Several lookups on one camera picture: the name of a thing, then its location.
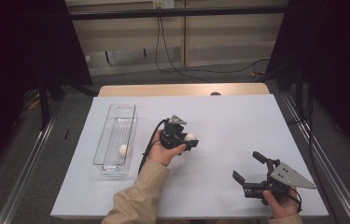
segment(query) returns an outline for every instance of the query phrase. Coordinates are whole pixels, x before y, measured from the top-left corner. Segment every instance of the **aluminum rail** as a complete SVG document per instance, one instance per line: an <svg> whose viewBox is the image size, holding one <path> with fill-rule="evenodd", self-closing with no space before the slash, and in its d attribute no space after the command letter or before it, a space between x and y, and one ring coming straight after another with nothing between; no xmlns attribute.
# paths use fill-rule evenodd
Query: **aluminum rail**
<svg viewBox="0 0 350 224"><path fill-rule="evenodd" d="M308 12L312 5L302 6L272 6L272 7L209 7L209 8L175 8L175 9L147 9L130 11L105 12L71 12L68 15L48 14L29 15L26 17L41 18L44 20L107 20L155 17L184 17L184 16L218 16L218 15L247 15L247 14L275 14L275 13L301 13Z"/></svg>
<svg viewBox="0 0 350 224"><path fill-rule="evenodd" d="M61 105L55 106L55 108L53 109L53 116L49 120L48 125L44 130L40 131L40 134L37 137L35 146L32 149L29 159L23 167L23 170L20 174L17 183L14 186L14 189L11 191L11 194L9 195L5 205L3 206L0 212L0 224L10 224L12 218L14 218L17 208L21 203L21 197L27 189L29 180L33 174L33 170L38 162L38 158L40 157L44 149L44 145L46 144L49 138L49 134L52 130L53 124L55 123L55 120L58 117L60 106Z"/></svg>
<svg viewBox="0 0 350 224"><path fill-rule="evenodd" d="M297 110L295 108L295 102L289 96L288 94L284 94L284 99L287 104L287 107L290 111L290 113L293 115L294 118L299 119L299 114L297 113ZM310 134L310 127L307 123L298 123L298 126L300 128L301 133L303 134L305 140L309 142L309 134ZM340 176L335 171L334 167L332 166L331 162L329 161L328 156L324 152L322 146L317 142L317 139L312 135L312 150L313 155L315 156L315 159L319 163L321 169L323 170L323 173L325 174L327 180L329 181L332 189L334 190L335 194L337 195L339 201L341 202L343 209L345 210L346 214L350 218L350 191L344 184L344 182L341 180Z"/></svg>

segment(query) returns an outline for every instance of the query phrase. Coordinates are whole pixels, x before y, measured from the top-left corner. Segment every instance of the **electrical outlet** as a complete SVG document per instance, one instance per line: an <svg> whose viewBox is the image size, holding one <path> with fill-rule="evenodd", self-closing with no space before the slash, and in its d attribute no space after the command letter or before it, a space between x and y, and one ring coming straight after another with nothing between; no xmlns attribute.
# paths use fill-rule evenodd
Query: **electrical outlet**
<svg viewBox="0 0 350 224"><path fill-rule="evenodd" d="M154 0L152 1L152 9L161 9L163 7L163 0Z"/></svg>
<svg viewBox="0 0 350 224"><path fill-rule="evenodd" d="M175 8L175 0L163 0L163 8Z"/></svg>

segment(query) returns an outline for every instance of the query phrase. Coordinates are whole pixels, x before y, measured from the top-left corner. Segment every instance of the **silver metal plate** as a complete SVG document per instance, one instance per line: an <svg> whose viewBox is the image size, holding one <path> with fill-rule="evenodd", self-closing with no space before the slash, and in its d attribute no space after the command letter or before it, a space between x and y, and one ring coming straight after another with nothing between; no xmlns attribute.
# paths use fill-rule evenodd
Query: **silver metal plate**
<svg viewBox="0 0 350 224"><path fill-rule="evenodd" d="M173 115L168 122L171 124L187 124L184 120L182 120L176 115Z"/></svg>
<svg viewBox="0 0 350 224"><path fill-rule="evenodd" d="M281 163L272 173L271 177L289 186L316 189L316 185L297 173L293 168L285 163Z"/></svg>

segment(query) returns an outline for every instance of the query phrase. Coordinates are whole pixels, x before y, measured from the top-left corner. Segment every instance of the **table surface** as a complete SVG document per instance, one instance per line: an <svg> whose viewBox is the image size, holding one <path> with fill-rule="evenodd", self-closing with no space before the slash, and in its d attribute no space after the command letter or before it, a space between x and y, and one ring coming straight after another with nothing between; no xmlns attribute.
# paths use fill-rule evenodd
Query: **table surface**
<svg viewBox="0 0 350 224"><path fill-rule="evenodd" d="M175 96L175 95L221 95L269 94L263 83L204 83L103 86L99 96Z"/></svg>
<svg viewBox="0 0 350 224"><path fill-rule="evenodd" d="M268 90L266 86L264 90L263 84L256 85L263 90L261 94L250 91L252 85L240 83L163 86L147 86L149 91L143 91L143 95L160 90L158 94L186 92L188 96L135 97L134 92L129 91L132 86L125 86L122 90L127 89L127 94L131 96L97 97L93 100L74 157L51 211L52 216L104 217L113 206L114 194L131 186L137 178L141 155L152 130L161 119L174 113L188 121L185 132L195 133L200 144L170 164L172 172L162 193L158 213L161 218L268 216L269 207L262 205L260 200L246 199L242 187L231 177L232 170L236 170L247 182L260 182L266 178L266 167L252 158L253 151L285 161L312 180L274 97L266 94ZM139 91L143 89L141 86L134 87ZM234 94L241 94L236 93L236 87L254 95L225 96L231 94L231 90L234 90ZM114 89L120 90L121 87L103 87L100 96L108 95L107 92L112 94ZM219 91L223 96L189 96L193 91L208 95ZM125 178L113 179L102 177L92 160L108 108L118 103L136 104L138 123L130 172ZM328 214L317 190L299 189L299 192L302 195L302 216Z"/></svg>

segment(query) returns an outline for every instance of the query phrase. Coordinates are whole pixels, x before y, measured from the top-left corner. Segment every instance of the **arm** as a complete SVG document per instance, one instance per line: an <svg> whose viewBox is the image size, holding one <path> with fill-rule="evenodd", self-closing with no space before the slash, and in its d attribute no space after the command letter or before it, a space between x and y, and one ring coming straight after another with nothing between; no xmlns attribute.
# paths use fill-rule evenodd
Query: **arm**
<svg viewBox="0 0 350 224"><path fill-rule="evenodd" d="M288 193L293 198L297 198L297 191L295 189L291 189ZM268 190L264 190L263 195L273 210L272 219L268 219L269 224L302 224L296 202L288 197L278 202Z"/></svg>
<svg viewBox="0 0 350 224"><path fill-rule="evenodd" d="M153 142L159 136L157 132ZM186 146L181 145L168 150L159 141L155 143L134 185L116 193L114 207L102 223L155 223L161 191L170 173L166 166L184 149Z"/></svg>

